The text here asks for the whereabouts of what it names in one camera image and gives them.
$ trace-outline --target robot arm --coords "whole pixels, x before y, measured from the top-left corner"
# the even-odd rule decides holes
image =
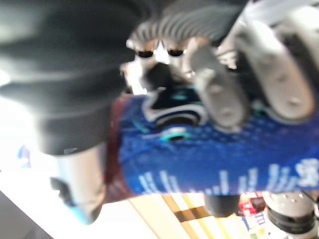
[[[5,81],[0,94],[20,102],[32,113],[40,152],[35,153],[34,158],[40,159],[39,164],[47,170],[52,187],[60,191],[65,204],[83,222],[92,223],[97,218],[105,193],[110,189],[104,183],[103,171],[105,167],[106,170],[113,169],[113,165],[110,161],[103,165],[103,161],[111,102],[125,87],[118,71],[120,64],[134,58],[141,62],[142,75],[147,76],[138,83],[152,96],[142,107],[138,105],[140,101],[125,111],[121,121],[122,146],[118,164],[123,167],[125,181],[135,194],[192,189],[217,195],[216,198],[220,199],[220,194],[233,195],[257,189],[281,192],[287,188],[295,190],[298,186],[314,189],[318,185],[313,185],[313,181],[318,183],[318,180],[316,177],[309,179],[303,164],[296,168],[303,177],[296,178],[295,173],[286,179],[288,182],[282,183],[284,186],[280,182],[272,184],[271,180],[267,181],[266,170],[268,166],[277,166],[284,173],[290,160],[296,164],[296,154],[298,157],[316,155],[315,93],[308,79],[315,79],[318,70],[317,26],[313,22],[311,25],[309,18],[305,17],[319,16],[314,7],[300,8],[274,28],[245,19],[243,27],[231,31],[235,32],[231,42],[238,56],[235,57],[236,70],[221,63],[218,51],[245,1],[185,1],[182,8],[181,2],[177,1],[164,10],[157,1],[149,0],[94,1],[89,7],[68,1],[1,4],[6,13],[0,12],[0,16],[9,15],[4,17],[4,22],[10,26],[9,30],[16,32],[0,42],[0,68]],[[18,22],[9,20],[16,15],[23,19]],[[21,22],[32,26],[30,31],[21,31]],[[193,52],[187,52],[191,37],[197,37],[197,46]],[[155,68],[156,49],[161,42],[168,53],[169,66]],[[298,57],[294,52],[296,45],[305,49]],[[181,70],[184,64],[190,72]],[[158,78],[161,74],[164,76],[157,80],[156,76]],[[185,86],[188,88],[185,90],[187,97],[176,94]],[[174,99],[167,107],[165,99],[172,95]],[[272,132],[279,137],[268,136],[272,132],[263,135],[256,131],[262,143],[255,144],[256,139],[244,135],[249,132],[243,129],[251,119],[251,112],[266,115],[260,122],[266,123],[267,129],[273,127]],[[140,116],[145,125],[152,125],[151,130],[146,130],[153,132],[156,128],[154,135],[155,132],[160,135],[158,140],[151,142],[154,148],[146,147],[142,152],[136,145],[150,143],[152,134],[139,132],[132,137],[132,132],[136,131],[131,130],[130,123]],[[198,164],[188,160],[187,165],[178,164],[177,169],[177,160],[189,159],[188,156],[194,154],[195,151],[189,150],[196,140],[185,141],[187,150],[176,147],[183,146],[183,143],[172,146],[164,145],[163,141],[187,138],[190,135],[188,130],[196,135],[197,129],[208,130],[214,138],[199,139],[198,142],[202,143],[195,151],[200,151],[202,156],[205,153],[221,156],[224,161]],[[313,134],[305,135],[305,129],[313,129]],[[295,145],[291,141],[293,137],[305,143],[284,150],[276,147],[282,146],[284,140],[288,146]],[[277,154],[266,152],[270,149],[265,149],[265,146]],[[250,161],[247,159],[249,153],[261,155],[254,154],[255,161]],[[245,158],[241,169],[248,171],[249,184],[244,182],[244,175],[236,172],[238,164],[234,167],[232,161],[227,161],[230,157],[234,162],[235,158]],[[259,181],[256,168],[251,168],[256,162],[262,162],[258,166],[264,169],[259,171]],[[190,168],[194,173],[185,179]],[[224,168],[232,171],[228,173],[222,170]],[[158,182],[152,182],[152,173],[156,173],[154,180],[159,179]],[[211,187],[216,178],[218,186]],[[228,186],[219,185],[219,180],[225,179]],[[236,199],[236,196],[231,199],[233,205]]]

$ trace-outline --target gray plastic part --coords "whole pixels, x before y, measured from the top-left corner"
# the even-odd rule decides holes
[[[195,89],[217,127],[230,132],[240,129],[248,116],[248,104],[239,85],[212,53],[199,48],[191,59]]]
[[[319,70],[319,10],[311,6],[298,8],[287,16],[283,26],[298,36]]]
[[[285,121],[300,122],[315,110],[307,79],[272,29],[250,21],[235,39],[244,53],[272,110]]]

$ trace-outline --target screw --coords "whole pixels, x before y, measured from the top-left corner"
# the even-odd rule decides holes
[[[301,103],[301,100],[297,97],[291,97],[288,101],[288,103],[291,105],[291,106],[297,106],[297,105],[300,105]]]
[[[213,95],[217,95],[221,93],[224,90],[224,88],[220,85],[212,85],[209,87],[209,92]]]
[[[223,116],[230,116],[232,113],[231,113],[231,109],[230,108],[223,108],[222,111],[221,111],[221,114]]]

